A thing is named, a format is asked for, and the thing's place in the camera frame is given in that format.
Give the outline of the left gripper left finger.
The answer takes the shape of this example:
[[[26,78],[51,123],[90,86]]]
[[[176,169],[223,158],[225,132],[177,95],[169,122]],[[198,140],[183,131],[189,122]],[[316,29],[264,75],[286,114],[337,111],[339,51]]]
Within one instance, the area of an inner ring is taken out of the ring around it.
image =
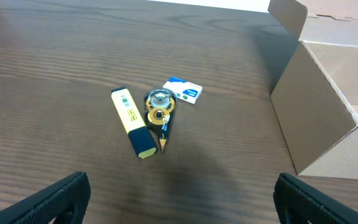
[[[91,196],[88,176],[75,172],[0,211],[0,224],[81,224]]]

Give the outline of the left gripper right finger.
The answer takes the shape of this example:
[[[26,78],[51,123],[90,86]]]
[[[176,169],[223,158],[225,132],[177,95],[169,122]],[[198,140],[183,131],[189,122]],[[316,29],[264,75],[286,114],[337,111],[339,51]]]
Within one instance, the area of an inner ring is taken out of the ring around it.
[[[278,176],[273,201],[280,223],[358,224],[357,211],[288,173]]]

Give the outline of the yellow blue highlighter marker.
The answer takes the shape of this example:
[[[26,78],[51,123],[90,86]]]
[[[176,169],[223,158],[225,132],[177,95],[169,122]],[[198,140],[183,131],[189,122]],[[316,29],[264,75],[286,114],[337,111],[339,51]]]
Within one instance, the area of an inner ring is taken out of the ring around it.
[[[136,156],[140,159],[145,159],[154,155],[157,152],[157,145],[146,127],[129,90],[125,87],[113,89],[111,99]]]

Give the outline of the cardboard box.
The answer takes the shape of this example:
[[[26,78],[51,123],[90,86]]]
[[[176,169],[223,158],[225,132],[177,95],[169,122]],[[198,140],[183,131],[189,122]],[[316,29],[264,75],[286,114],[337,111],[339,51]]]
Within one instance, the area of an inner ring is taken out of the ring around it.
[[[272,0],[298,40],[271,100],[298,175],[358,179],[358,0]]]

